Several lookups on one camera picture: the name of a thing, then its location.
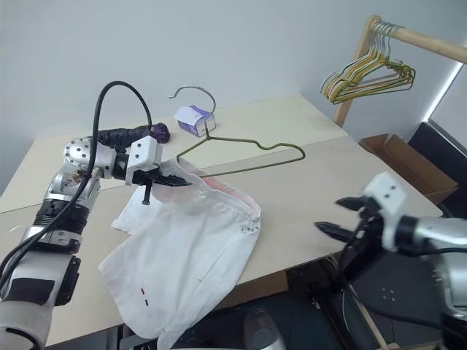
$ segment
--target green wire hanger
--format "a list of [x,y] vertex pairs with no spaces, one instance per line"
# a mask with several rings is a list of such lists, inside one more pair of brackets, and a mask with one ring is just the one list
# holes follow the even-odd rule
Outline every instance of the green wire hanger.
[[232,170],[232,171],[224,171],[224,172],[221,172],[221,173],[216,173],[216,174],[209,174],[209,175],[202,175],[201,177],[211,177],[211,176],[220,176],[220,175],[227,175],[227,174],[235,174],[235,173],[241,173],[241,172],[244,172],[244,171],[250,171],[250,170],[257,170],[257,169],[263,169],[263,168],[269,168],[271,166],[280,166],[282,164],[287,164],[287,163],[292,163],[292,162],[296,162],[296,161],[299,161],[299,160],[302,160],[305,158],[305,151],[303,151],[303,149],[295,144],[286,144],[286,143],[283,143],[283,142],[280,142],[278,144],[275,144],[274,146],[270,146],[270,147],[265,147],[263,146],[262,144],[260,144],[258,141],[256,140],[250,140],[250,139],[235,139],[235,138],[231,138],[231,137],[218,137],[218,136],[211,136],[209,134],[209,130],[208,130],[208,127],[207,127],[207,123],[206,123],[206,120],[208,119],[208,117],[210,117],[214,111],[216,110],[216,100],[214,99],[214,96],[211,95],[211,93],[200,87],[200,86],[191,86],[191,85],[185,85],[185,86],[182,86],[182,87],[179,87],[177,89],[177,91],[175,91],[175,94],[173,96],[169,96],[169,98],[176,98],[178,93],[183,90],[183,89],[197,89],[197,90],[200,90],[204,93],[206,93],[212,100],[212,110],[211,112],[209,113],[209,115],[207,117],[204,118],[204,128],[206,129],[206,137],[201,140],[200,142],[198,142],[197,144],[194,144],[193,146],[191,146],[190,148],[187,148],[185,151],[179,153],[177,155],[177,162],[179,163],[180,162],[180,157],[182,157],[183,155],[186,155],[187,153],[189,153],[190,151],[193,151],[195,148],[201,146],[204,142],[206,141],[210,141],[210,140],[218,140],[218,141],[229,141],[229,142],[243,142],[243,143],[248,143],[248,144],[255,144],[256,146],[258,146],[259,148],[261,148],[262,150],[265,150],[265,151],[269,151],[271,149],[274,149],[274,148],[277,148],[277,147],[280,147],[280,146],[284,146],[284,147],[289,147],[289,148],[295,148],[297,149],[300,153],[301,153],[301,156],[300,157],[297,157],[297,158],[293,158],[293,159],[289,159],[289,160],[283,160],[281,162],[276,162],[276,163],[272,163],[272,164],[266,164],[264,166],[253,166],[251,168],[245,168],[245,169],[239,169],[239,170]]

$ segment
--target wooden rack frame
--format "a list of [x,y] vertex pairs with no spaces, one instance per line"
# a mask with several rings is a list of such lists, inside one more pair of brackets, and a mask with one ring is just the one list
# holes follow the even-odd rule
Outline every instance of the wooden rack frame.
[[[353,55],[353,60],[366,55],[372,40],[371,26],[373,23],[381,20],[381,17],[376,15],[371,16],[368,20],[366,20],[365,26],[363,27],[362,36]],[[467,64],[467,47],[461,47],[450,42],[445,42],[444,40],[435,39],[407,28],[396,29],[391,37],[402,42],[421,47],[425,50],[431,51],[432,53],[437,53],[438,55],[443,55],[445,57]],[[344,125],[350,107],[352,106],[352,101],[353,100],[348,100],[339,104],[339,108],[337,109],[336,115],[334,117],[334,122],[338,126],[342,127]]]

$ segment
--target black cable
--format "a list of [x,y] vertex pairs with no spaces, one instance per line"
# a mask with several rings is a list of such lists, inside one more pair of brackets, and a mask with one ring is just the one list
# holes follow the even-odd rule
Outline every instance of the black cable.
[[353,297],[358,300],[361,304],[363,304],[369,311],[373,312],[374,314],[376,315],[380,315],[382,317],[385,317],[387,319],[394,319],[396,321],[400,321],[400,322],[406,322],[406,323],[412,323],[412,324],[418,324],[418,325],[421,325],[421,326],[424,326],[424,327],[429,327],[429,328],[434,328],[434,329],[437,329],[437,330],[442,330],[443,332],[446,332],[446,333],[450,333],[452,335],[455,335],[456,337],[458,337],[459,339],[461,340],[464,340],[466,343],[467,343],[467,338],[454,331],[454,330],[451,330],[450,328],[448,327],[445,327],[443,326],[442,324],[439,324],[439,323],[436,323],[436,322],[432,322],[432,321],[428,321],[428,320],[425,320],[425,319],[418,319],[418,318],[415,318],[415,317],[410,317],[410,316],[402,316],[402,315],[396,315],[396,314],[392,314],[390,312],[386,312],[386,311],[383,311],[379,308],[376,308],[374,306],[371,306],[369,305],[368,303],[362,301],[360,299],[360,297],[357,295],[357,293],[354,292],[354,290],[352,288],[350,288],[349,286],[349,282],[348,280],[345,278],[345,275],[344,275],[344,257],[345,257],[345,254],[347,253],[347,250],[354,244],[354,242],[357,240],[357,233],[359,232],[359,230],[361,229],[361,226],[362,225],[359,225],[359,227],[357,228],[357,230],[355,230],[355,234],[354,236],[349,239],[347,241],[347,243],[345,244],[344,246],[344,249],[342,250],[340,256],[339,256],[339,260],[338,260],[338,264],[337,264],[337,268],[338,268],[338,274],[340,276],[340,278],[342,278],[342,281],[344,282],[344,285],[345,285],[345,288],[352,293]]
[[97,141],[98,141],[98,131],[99,131],[99,119],[101,116],[101,109],[102,109],[102,103],[104,102],[104,97],[107,94],[107,92],[112,88],[113,86],[116,85],[122,85],[125,86],[126,88],[130,89],[136,97],[140,100],[142,103],[144,110],[146,111],[147,115],[147,127],[151,129],[153,125],[153,121],[151,119],[151,114],[149,111],[149,108],[146,105],[146,102],[142,98],[141,94],[136,90],[133,86],[128,84],[127,82],[122,82],[119,80],[116,80],[114,82],[110,82],[109,84],[105,85],[104,88],[102,89],[101,93],[99,93],[99,96],[97,98],[96,102],[96,108],[94,110],[94,121],[93,121],[93,135],[91,136],[90,140],[90,157],[89,157],[89,163],[88,167],[86,168],[85,174],[82,176],[82,181],[80,183],[80,186],[78,187],[76,193],[73,195],[72,199],[64,206],[64,208],[57,214],[56,217],[54,217],[49,224],[44,227],[40,232],[36,233],[34,236],[29,237],[25,241],[21,242],[18,244],[2,261],[0,265],[0,290],[3,288],[4,284],[8,281],[10,278],[12,272],[18,266],[18,263],[21,261],[21,259],[26,255],[28,251],[33,249],[37,242],[45,235],[45,233],[50,232],[51,230],[54,230],[58,227],[58,225],[61,223],[61,220],[66,216],[66,214],[69,213],[70,210],[72,210],[78,200],[78,198],[81,196],[82,192],[86,188],[86,185],[89,182],[89,179],[92,177],[93,169],[94,169],[94,164],[96,162],[96,153],[97,153]]
[[441,248],[441,249],[434,249],[434,250],[425,250],[416,253],[415,256],[422,256],[422,255],[438,255],[438,254],[448,254],[448,253],[467,253],[467,248]]

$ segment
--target white shorts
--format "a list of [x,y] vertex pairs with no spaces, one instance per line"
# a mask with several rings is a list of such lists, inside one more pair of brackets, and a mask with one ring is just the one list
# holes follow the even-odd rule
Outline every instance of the white shorts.
[[163,175],[187,187],[155,184],[150,205],[139,187],[114,228],[131,234],[99,266],[123,321],[170,349],[236,285],[260,232],[260,207],[191,164],[169,160]]

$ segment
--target hanger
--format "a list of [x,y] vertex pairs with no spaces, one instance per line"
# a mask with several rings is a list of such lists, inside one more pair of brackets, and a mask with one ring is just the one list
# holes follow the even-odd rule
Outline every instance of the hanger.
[[[379,29],[382,33],[383,37],[387,37],[387,56],[385,62],[377,61],[373,65],[367,66],[365,69],[361,69],[352,79],[351,82],[345,82],[344,84],[340,84],[337,88],[333,90],[331,95],[329,96],[329,100],[333,103],[340,103],[342,101],[346,101],[355,97],[361,96],[369,96],[369,95],[376,95],[380,93],[389,93],[401,90],[408,90],[412,87],[414,78],[415,78],[415,70],[407,65],[404,65],[401,61],[390,61],[390,44],[389,39],[391,34],[396,30],[398,27],[394,26],[390,23],[382,23],[382,29]],[[377,69],[380,69],[382,66],[386,66],[389,69],[392,69],[396,72],[397,77],[395,79],[387,79],[390,76],[381,77],[379,79],[373,79],[371,84],[363,84],[362,79]]]
[[[376,26],[385,26],[382,23],[376,23]],[[332,91],[335,90],[336,86],[341,83],[348,82],[349,84],[355,79],[357,74],[361,73],[368,67],[380,67],[382,64],[387,62],[388,54],[386,54],[386,46],[383,35],[379,34],[378,31],[374,31],[373,45],[368,50],[368,54],[364,56],[364,60],[356,60],[348,65],[341,76],[336,77],[332,82],[329,83],[326,89],[326,95],[328,98],[331,96]]]
[[[368,49],[371,54],[365,55],[364,60],[355,60],[347,65],[340,76],[328,75],[331,78],[324,81],[325,86],[321,89],[323,95],[333,104],[338,104],[357,97],[410,89],[413,86],[415,70],[401,61],[390,60],[390,37],[397,28],[399,27],[391,23],[374,23],[374,40]],[[387,67],[395,73],[364,80],[371,72],[382,67]]]
[[351,80],[352,79],[352,73],[356,72],[356,70],[361,69],[368,65],[369,63],[374,62],[376,59],[380,58],[382,54],[382,48],[384,46],[384,42],[381,40],[382,36],[378,34],[377,31],[373,32],[374,39],[373,42],[368,49],[368,52],[366,55],[357,58],[353,62],[347,64],[341,71],[340,74],[329,74],[328,78],[325,79],[323,82],[323,85],[321,87],[321,92],[323,95],[328,96],[330,93],[331,88],[339,82],[339,80],[344,79],[344,80]]
[[179,163],[180,162],[180,157],[182,157],[183,155],[186,155],[187,153],[189,153],[190,151],[194,150],[195,148],[201,146],[204,142],[207,142],[207,141],[210,141],[210,140],[218,140],[218,141],[228,141],[228,142],[243,142],[243,143],[248,143],[248,144],[255,144],[256,146],[258,146],[259,148],[261,148],[262,150],[265,150],[265,151],[269,151],[271,149],[274,149],[274,148],[277,148],[277,147],[280,147],[280,146],[284,146],[284,147],[289,147],[289,148],[294,148],[294,149],[297,149],[300,153],[301,153],[301,156],[300,157],[297,157],[297,158],[293,158],[293,159],[289,159],[289,160],[283,160],[281,162],[276,162],[276,163],[272,163],[272,164],[266,164],[264,166],[253,166],[253,167],[250,167],[250,168],[245,168],[245,169],[239,169],[239,170],[232,170],[232,171],[224,171],[224,172],[221,172],[221,173],[216,173],[216,174],[209,174],[209,175],[202,175],[201,177],[211,177],[211,176],[220,176],[220,175],[227,175],[227,174],[235,174],[235,173],[241,173],[241,172],[244,172],[244,171],[251,171],[251,170],[257,170],[257,169],[262,169],[262,168],[269,168],[271,166],[280,166],[282,164],[287,164],[287,163],[292,163],[292,162],[296,162],[296,161],[299,161],[299,160],[302,160],[305,158],[305,151],[295,145],[295,144],[288,144],[288,143],[284,143],[284,142],[280,142],[278,144],[275,144],[273,146],[270,146],[270,147],[265,147],[263,146],[262,144],[260,144],[258,141],[256,140],[250,140],[250,139],[235,139],[235,138],[231,138],[231,137],[219,137],[219,136],[211,136],[209,134],[209,130],[208,130],[208,127],[207,127],[207,123],[206,123],[206,119],[208,117],[210,117],[214,111],[216,110],[216,100],[214,98],[214,96],[206,89],[202,88],[201,86],[192,86],[192,85],[185,85],[185,86],[182,86],[182,87],[179,87],[177,89],[177,91],[175,91],[175,94],[173,96],[169,96],[169,98],[176,98],[178,93],[183,90],[183,89],[197,89],[197,90],[200,90],[204,93],[206,93],[212,100],[212,109],[211,111],[209,112],[209,115],[204,118],[204,127],[206,129],[206,137],[201,140],[200,142],[198,142],[197,144],[194,144],[193,146],[187,148],[186,150],[184,150],[183,152],[179,153],[177,155],[177,162]]

